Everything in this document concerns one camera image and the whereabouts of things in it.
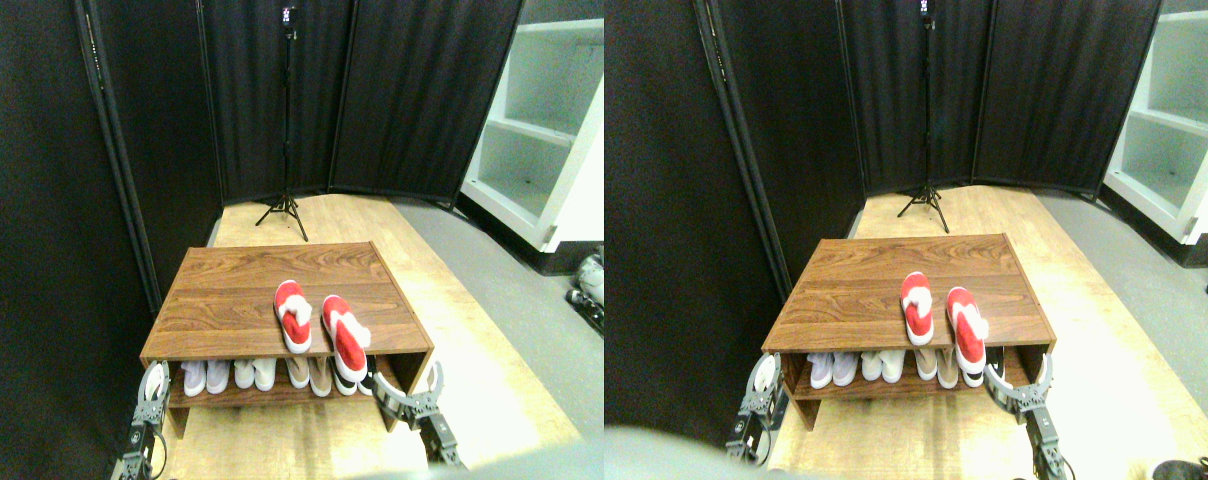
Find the shoe rack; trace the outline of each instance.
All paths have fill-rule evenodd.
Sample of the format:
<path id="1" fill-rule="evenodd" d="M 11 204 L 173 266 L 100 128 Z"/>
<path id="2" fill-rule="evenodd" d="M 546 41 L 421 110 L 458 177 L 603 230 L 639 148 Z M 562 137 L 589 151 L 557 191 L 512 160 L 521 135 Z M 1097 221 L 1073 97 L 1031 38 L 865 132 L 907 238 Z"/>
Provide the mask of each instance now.
<path id="1" fill-rule="evenodd" d="M 301 283 L 313 306 L 310 351 L 301 355 L 284 346 L 275 319 L 275 288 L 285 279 Z M 170 364 L 169 420 L 178 438 L 185 434 L 192 407 L 374 401 L 360 392 L 343 397 L 336 380 L 329 397 L 315 397 L 309 384 L 294 388 L 288 366 L 279 362 L 333 355 L 333 343 L 320 323 L 320 305 L 329 294 L 339 294 L 352 303 L 354 314 L 372 332 L 365 353 L 374 358 L 377 371 L 390 384 L 412 392 L 434 345 L 371 242 L 187 250 L 141 354 L 143 366 L 151 362 Z M 186 397 L 182 392 L 185 371 L 180 362 L 238 358 L 278 358 L 274 387 L 267 392 L 240 389 L 233 368 L 230 384 L 219 394 Z M 383 416 L 383 422 L 391 430 L 397 421 Z"/>
<path id="2" fill-rule="evenodd" d="M 901 287 L 911 271 L 923 271 L 933 293 L 933 340 L 925 346 L 906 339 Z M 813 365 L 806 357 L 811 352 L 953 346 L 946 296 L 960 285 L 972 293 L 991 323 L 987 347 L 1005 347 L 1005 380 L 1015 387 L 1030 383 L 1039 375 L 1040 355 L 1052 351 L 1057 337 L 1006 236 L 820 242 L 763 341 L 763 352 L 782 353 L 783 387 L 808 429 L 827 399 L 985 394 L 983 387 L 970 388 L 964 378 L 952 389 L 942 388 L 936 378 L 920 380 L 910 352 L 902 377 L 893 384 L 861 378 L 860 364 L 847 387 L 831 383 L 814 389 L 809 384 Z"/>

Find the white fur trim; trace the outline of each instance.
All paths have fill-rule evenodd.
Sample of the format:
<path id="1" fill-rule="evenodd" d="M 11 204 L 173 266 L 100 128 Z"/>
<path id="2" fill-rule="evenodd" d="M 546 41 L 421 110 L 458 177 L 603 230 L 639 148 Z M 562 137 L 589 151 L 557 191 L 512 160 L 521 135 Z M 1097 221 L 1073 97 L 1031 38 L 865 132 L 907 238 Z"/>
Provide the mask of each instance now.
<path id="1" fill-rule="evenodd" d="M 285 312 L 294 312 L 294 317 L 296 317 L 300 326 L 306 326 L 306 324 L 310 323 L 310 303 L 307 303 L 306 297 L 298 294 L 285 297 L 284 303 L 280 305 L 279 311 L 275 313 L 283 319 Z"/>

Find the sneaker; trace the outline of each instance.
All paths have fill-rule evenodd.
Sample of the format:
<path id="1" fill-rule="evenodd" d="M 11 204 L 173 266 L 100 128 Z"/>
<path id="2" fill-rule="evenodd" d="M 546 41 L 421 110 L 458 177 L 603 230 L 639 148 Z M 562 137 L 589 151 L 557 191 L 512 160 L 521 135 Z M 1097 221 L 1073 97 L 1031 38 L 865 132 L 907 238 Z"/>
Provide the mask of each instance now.
<path id="1" fill-rule="evenodd" d="M 302 297 L 302 285 L 284 281 L 275 288 L 275 318 L 284 330 L 284 346 L 292 353 L 310 349 L 310 303 Z"/>
<path id="2" fill-rule="evenodd" d="M 365 374 L 365 378 L 360 380 L 360 384 L 356 384 L 356 387 L 360 389 L 360 393 L 366 394 L 366 397 L 371 397 L 372 384 L 374 383 L 372 376 L 377 375 L 377 362 L 372 360 L 372 355 L 367 355 L 365 358 L 365 364 L 368 365 L 368 371 Z"/>
<path id="3" fill-rule="evenodd" d="M 252 360 L 252 384 L 259 391 L 271 392 L 275 387 L 275 358 L 257 358 Z"/>
<path id="4" fill-rule="evenodd" d="M 866 381 L 879 380 L 884 372 L 884 362 L 879 359 L 878 349 L 861 352 L 861 378 Z"/>
<path id="5" fill-rule="evenodd" d="M 1200 463 L 1171 459 L 1151 465 L 1148 480 L 1200 480 L 1208 479 L 1208 457 L 1200 457 Z"/>
<path id="6" fill-rule="evenodd" d="M 856 378 L 856 352 L 836 352 L 831 375 L 836 387 L 847 387 L 852 383 L 852 380 Z"/>
<path id="7" fill-rule="evenodd" d="M 330 357 L 329 365 L 333 364 L 336 364 L 336 358 Z M 343 397 L 353 397 L 353 394 L 356 393 L 358 389 L 356 384 L 360 384 L 356 381 L 349 381 L 347 378 L 342 378 L 342 374 L 339 374 L 339 371 L 336 369 L 333 369 L 333 378 L 336 380 L 335 383 L 338 386 L 338 393 L 342 393 Z"/>
<path id="8" fill-rule="evenodd" d="M 902 378 L 902 365 L 906 363 L 905 349 L 882 349 L 879 360 L 884 363 L 883 380 L 896 383 Z"/>
<path id="9" fill-rule="evenodd" d="M 310 383 L 310 366 L 307 366 L 306 358 L 284 358 L 284 366 L 288 368 L 288 382 L 294 384 L 294 388 L 306 388 L 306 384 Z"/>
<path id="10" fill-rule="evenodd" d="M 937 376 L 937 352 L 933 348 L 914 349 L 914 370 L 920 380 L 929 381 Z"/>
<path id="11" fill-rule="evenodd" d="M 960 366 L 956 365 L 956 348 L 946 347 L 937 352 L 937 383 L 948 391 L 960 383 Z"/>
<path id="12" fill-rule="evenodd" d="M 368 369 L 362 349 L 368 347 L 372 334 L 356 320 L 352 306 L 335 294 L 324 299 L 323 319 L 329 337 L 333 340 L 336 371 L 348 383 L 360 383 Z"/>
<path id="13" fill-rule="evenodd" d="M 928 289 L 927 276 L 916 271 L 902 282 L 902 311 L 906 314 L 906 339 L 912 346 L 928 345 L 933 340 L 933 293 Z"/>
<path id="14" fill-rule="evenodd" d="M 987 366 L 987 335 L 991 325 L 982 317 L 978 306 L 972 301 L 972 293 L 964 287 L 956 287 L 946 296 L 946 312 L 951 325 L 956 329 L 956 362 L 960 370 L 969 375 L 981 375 Z"/>
<path id="15" fill-rule="evenodd" d="M 208 393 L 215 395 L 223 393 L 226 384 L 230 383 L 230 360 L 209 360 L 207 377 Z"/>
<path id="16" fill-rule="evenodd" d="M 813 389 L 827 387 L 827 383 L 831 383 L 836 357 L 831 352 L 809 353 L 809 362 L 813 364 L 813 374 L 809 375 L 811 387 Z"/>
<path id="17" fill-rule="evenodd" d="M 252 387 L 252 358 L 236 362 L 236 387 L 240 389 Z"/>
<path id="18" fill-rule="evenodd" d="M 315 393 L 315 397 L 329 397 L 329 392 L 333 392 L 333 369 L 330 369 L 329 358 L 326 357 L 310 357 L 306 358 L 306 364 L 308 370 L 313 371 L 310 376 L 310 392 Z"/>
<path id="19" fill-rule="evenodd" d="M 182 389 L 187 392 L 187 397 L 197 397 L 205 387 L 205 362 L 182 362 L 182 370 L 187 371 Z"/>

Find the red slipper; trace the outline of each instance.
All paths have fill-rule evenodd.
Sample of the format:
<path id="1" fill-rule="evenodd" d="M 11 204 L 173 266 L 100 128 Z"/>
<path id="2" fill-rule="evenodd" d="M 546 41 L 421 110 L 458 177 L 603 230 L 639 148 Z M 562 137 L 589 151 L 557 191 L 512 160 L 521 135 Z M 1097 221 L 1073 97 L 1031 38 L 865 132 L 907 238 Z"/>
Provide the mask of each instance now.
<path id="1" fill-rule="evenodd" d="M 356 320 L 352 306 L 335 294 L 324 299 L 323 317 L 324 329 L 329 330 L 329 337 L 333 340 L 333 348 L 338 353 L 333 363 L 338 375 L 352 383 L 360 383 L 368 371 L 362 349 L 368 347 L 372 334 Z"/>
<path id="2" fill-rule="evenodd" d="M 964 287 L 956 287 L 946 296 L 946 314 L 956 329 L 956 364 L 969 375 L 978 375 L 987 366 L 987 335 L 991 324 L 983 319 L 978 306 L 972 301 L 972 293 Z"/>
<path id="3" fill-rule="evenodd" d="M 906 339 L 914 346 L 928 345 L 933 340 L 933 293 L 928 289 L 928 276 L 916 271 L 902 282 L 902 311 L 906 312 Z"/>
<path id="4" fill-rule="evenodd" d="M 302 297 L 302 285 L 284 281 L 275 289 L 275 318 L 284 330 L 284 346 L 289 352 L 310 349 L 310 303 Z"/>

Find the light stand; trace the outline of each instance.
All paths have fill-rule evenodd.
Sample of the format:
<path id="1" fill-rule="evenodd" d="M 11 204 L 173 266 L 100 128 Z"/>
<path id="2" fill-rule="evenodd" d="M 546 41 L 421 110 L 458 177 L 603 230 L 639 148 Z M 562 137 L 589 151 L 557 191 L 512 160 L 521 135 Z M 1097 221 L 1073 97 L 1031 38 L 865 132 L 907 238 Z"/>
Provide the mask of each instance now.
<path id="1" fill-rule="evenodd" d="M 310 242 L 310 238 L 306 237 L 306 227 L 302 227 L 302 218 L 297 215 L 297 201 L 294 201 L 294 192 L 289 187 L 289 116 L 292 116 L 292 97 L 294 92 L 294 41 L 297 40 L 297 33 L 294 31 L 292 13 L 297 10 L 296 6 L 288 6 L 284 8 L 284 195 L 271 206 L 269 209 L 262 214 L 262 218 L 257 219 L 255 225 L 261 225 L 266 216 L 274 214 L 274 212 L 284 212 L 289 214 L 294 220 L 297 220 L 297 229 L 302 229 L 302 239 Z"/>
<path id="2" fill-rule="evenodd" d="M 902 207 L 901 212 L 898 212 L 898 218 L 901 218 L 911 206 L 930 206 L 937 210 L 937 216 L 942 218 L 942 230 L 951 233 L 951 227 L 946 225 L 946 215 L 942 215 L 942 207 L 937 204 L 937 201 L 942 199 L 942 195 L 939 195 L 937 189 L 933 187 L 933 151 L 929 150 L 929 140 L 933 138 L 933 99 L 929 97 L 928 88 L 929 81 L 933 79 L 929 74 L 928 60 L 930 52 L 933 52 L 929 50 L 933 16 L 928 12 L 928 0 L 920 0 L 920 17 L 924 18 L 924 186 L 914 192 L 910 203 Z"/>

